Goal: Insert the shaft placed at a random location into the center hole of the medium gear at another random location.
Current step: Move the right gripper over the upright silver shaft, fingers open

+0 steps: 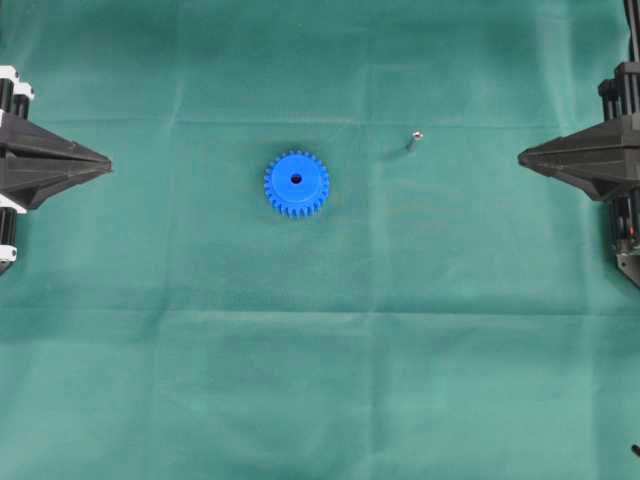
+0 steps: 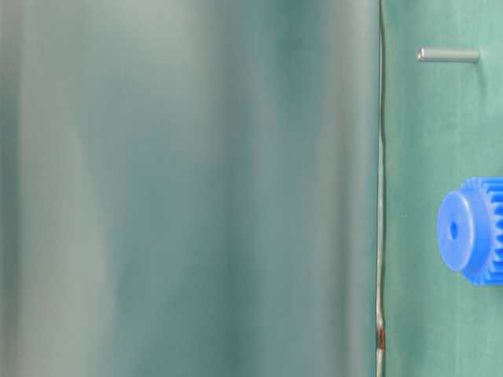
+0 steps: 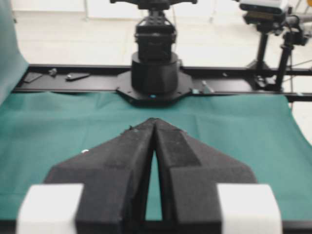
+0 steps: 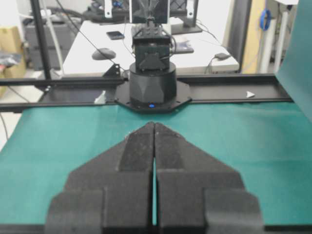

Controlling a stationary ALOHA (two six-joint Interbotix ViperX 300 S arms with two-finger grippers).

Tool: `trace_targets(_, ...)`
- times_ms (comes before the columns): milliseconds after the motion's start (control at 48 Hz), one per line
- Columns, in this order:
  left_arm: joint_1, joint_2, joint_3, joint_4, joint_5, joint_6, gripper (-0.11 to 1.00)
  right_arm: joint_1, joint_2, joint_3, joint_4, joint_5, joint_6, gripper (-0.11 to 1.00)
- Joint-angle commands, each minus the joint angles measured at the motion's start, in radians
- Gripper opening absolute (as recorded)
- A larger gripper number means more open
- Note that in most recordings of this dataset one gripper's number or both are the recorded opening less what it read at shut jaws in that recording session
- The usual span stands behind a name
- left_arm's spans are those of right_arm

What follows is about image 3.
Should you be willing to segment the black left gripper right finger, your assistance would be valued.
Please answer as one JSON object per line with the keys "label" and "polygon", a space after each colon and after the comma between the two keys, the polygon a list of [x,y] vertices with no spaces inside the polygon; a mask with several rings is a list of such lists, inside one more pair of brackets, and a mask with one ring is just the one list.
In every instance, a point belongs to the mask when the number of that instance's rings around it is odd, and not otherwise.
{"label": "black left gripper right finger", "polygon": [[220,224],[218,183],[256,183],[243,162],[158,119],[156,157],[162,214],[176,224]]}

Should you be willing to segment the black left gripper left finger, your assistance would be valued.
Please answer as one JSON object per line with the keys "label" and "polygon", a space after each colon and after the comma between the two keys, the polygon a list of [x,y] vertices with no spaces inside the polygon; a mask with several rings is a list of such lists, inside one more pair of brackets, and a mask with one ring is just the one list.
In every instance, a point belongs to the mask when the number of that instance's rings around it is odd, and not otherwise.
{"label": "black left gripper left finger", "polygon": [[86,153],[54,165],[46,184],[84,185],[75,217],[80,234],[123,234],[143,223],[155,120],[131,127]]}

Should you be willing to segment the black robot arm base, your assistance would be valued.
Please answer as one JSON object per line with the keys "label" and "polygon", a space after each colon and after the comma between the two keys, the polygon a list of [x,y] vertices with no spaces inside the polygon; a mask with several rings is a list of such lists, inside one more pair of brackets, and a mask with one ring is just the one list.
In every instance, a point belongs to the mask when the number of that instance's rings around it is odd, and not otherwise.
{"label": "black robot arm base", "polygon": [[178,0],[131,0],[140,10],[147,10],[137,25],[131,68],[117,76],[116,91],[139,103],[166,104],[192,92],[192,77],[181,70],[181,61],[172,51],[177,30],[165,11]]}

